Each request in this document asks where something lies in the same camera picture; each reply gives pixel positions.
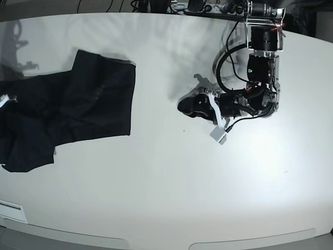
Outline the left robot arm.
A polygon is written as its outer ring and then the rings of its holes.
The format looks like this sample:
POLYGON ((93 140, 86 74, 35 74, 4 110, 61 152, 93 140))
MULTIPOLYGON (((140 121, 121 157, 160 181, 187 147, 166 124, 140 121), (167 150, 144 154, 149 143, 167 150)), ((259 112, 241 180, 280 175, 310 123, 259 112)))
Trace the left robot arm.
POLYGON ((227 47, 218 60, 215 70, 218 86, 199 87, 194 95, 179 101, 178 110, 192 118, 210 120, 219 127, 223 119, 265 118, 276 112, 280 95, 276 52, 283 49, 286 6, 281 1, 226 1, 222 5, 189 1, 181 12, 243 23, 245 42, 227 47), (243 48, 252 51, 247 63, 248 78, 245 88, 233 89, 222 82, 222 66, 243 48))

